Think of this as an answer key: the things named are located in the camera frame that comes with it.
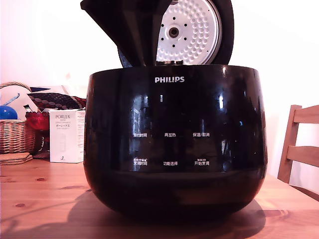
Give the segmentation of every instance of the white box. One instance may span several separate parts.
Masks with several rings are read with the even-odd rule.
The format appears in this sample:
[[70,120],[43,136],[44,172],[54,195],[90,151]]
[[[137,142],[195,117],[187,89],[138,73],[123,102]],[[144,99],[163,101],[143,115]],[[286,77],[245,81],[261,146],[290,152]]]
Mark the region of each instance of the white box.
[[84,110],[50,110],[50,162],[84,160]]

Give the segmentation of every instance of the glossy black surface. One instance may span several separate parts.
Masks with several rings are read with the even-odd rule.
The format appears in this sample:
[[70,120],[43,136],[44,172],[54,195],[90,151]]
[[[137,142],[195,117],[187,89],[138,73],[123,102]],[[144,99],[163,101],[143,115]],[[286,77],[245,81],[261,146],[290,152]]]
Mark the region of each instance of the glossy black surface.
[[251,68],[95,73],[86,108],[88,182],[103,203],[128,215],[204,219],[235,212],[253,200],[265,177],[264,115]]
[[153,66],[160,24],[171,0],[83,0],[81,8],[133,66]]

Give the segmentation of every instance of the open lid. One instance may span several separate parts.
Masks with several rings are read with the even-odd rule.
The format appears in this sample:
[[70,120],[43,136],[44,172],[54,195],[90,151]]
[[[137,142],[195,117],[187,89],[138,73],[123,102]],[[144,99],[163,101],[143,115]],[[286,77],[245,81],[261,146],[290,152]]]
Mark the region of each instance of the open lid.
[[83,0],[81,8],[132,66],[156,63],[162,17],[172,0]]

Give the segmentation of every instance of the patterned cloth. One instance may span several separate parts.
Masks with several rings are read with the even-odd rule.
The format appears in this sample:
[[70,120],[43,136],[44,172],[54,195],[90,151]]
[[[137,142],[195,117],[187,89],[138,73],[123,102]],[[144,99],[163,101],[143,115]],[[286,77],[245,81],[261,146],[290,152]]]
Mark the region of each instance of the patterned cloth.
[[57,108],[58,110],[83,109],[86,106],[86,99],[60,93],[30,93],[28,96],[41,111],[47,108]]

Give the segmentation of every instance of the red object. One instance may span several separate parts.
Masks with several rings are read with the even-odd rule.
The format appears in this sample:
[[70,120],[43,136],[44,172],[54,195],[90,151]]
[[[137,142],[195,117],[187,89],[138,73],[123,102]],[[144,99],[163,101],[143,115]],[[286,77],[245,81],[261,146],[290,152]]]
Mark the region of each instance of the red object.
[[35,130],[49,130],[50,118],[49,113],[27,112],[25,114],[26,124]]

